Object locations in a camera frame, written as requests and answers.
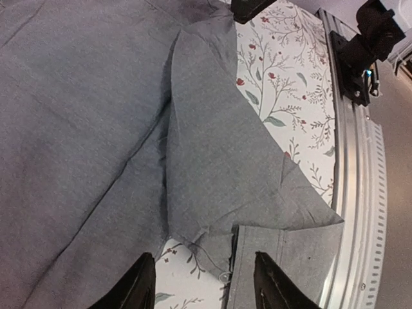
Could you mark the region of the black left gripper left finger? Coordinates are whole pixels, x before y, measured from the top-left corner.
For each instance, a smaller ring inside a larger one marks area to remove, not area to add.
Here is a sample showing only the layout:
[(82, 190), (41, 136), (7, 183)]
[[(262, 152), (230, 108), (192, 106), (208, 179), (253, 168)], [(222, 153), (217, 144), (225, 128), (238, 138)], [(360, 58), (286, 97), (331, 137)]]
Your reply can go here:
[(114, 287), (89, 309), (154, 309), (156, 270), (151, 253), (144, 252)]

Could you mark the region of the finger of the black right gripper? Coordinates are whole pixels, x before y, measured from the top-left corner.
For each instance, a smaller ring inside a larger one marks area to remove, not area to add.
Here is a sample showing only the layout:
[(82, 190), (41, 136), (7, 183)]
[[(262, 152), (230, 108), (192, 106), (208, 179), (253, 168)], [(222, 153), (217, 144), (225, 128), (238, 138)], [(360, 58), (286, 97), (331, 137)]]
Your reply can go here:
[(246, 24), (273, 3), (274, 0), (232, 0), (230, 10), (237, 23)]

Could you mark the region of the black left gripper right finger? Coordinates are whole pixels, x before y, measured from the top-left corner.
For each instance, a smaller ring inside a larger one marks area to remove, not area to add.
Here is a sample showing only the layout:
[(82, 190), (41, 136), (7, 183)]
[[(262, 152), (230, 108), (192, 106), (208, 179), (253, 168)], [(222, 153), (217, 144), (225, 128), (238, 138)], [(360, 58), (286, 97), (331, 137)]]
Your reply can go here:
[(257, 309), (320, 309), (266, 252), (256, 252), (254, 292)]

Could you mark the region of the grey garment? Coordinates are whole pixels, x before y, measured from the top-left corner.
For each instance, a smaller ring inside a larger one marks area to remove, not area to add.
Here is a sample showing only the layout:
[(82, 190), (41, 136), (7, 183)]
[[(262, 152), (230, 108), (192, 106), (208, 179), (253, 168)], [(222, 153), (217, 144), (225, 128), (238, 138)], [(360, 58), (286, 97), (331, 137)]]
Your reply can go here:
[(317, 304), (343, 221), (236, 87), (221, 1), (1, 2), (1, 307), (89, 308), (173, 238)]

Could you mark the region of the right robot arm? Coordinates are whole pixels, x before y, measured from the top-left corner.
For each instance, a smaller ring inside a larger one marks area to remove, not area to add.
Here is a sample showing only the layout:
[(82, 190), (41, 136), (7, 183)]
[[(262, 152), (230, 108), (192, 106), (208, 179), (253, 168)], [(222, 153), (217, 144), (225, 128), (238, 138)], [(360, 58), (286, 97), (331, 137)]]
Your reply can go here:
[(388, 58), (396, 44), (406, 38), (411, 29), (411, 1), (366, 1), (356, 13), (359, 33), (345, 46), (344, 58), (369, 65)]

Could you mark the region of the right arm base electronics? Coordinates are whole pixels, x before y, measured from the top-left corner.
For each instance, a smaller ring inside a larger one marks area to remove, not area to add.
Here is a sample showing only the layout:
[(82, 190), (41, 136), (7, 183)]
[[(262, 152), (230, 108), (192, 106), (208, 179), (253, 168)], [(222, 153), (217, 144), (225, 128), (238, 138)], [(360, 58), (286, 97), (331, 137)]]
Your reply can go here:
[(336, 31), (330, 32), (341, 95), (359, 106), (368, 106), (370, 94), (365, 71), (379, 58), (378, 39), (357, 34), (347, 40)]

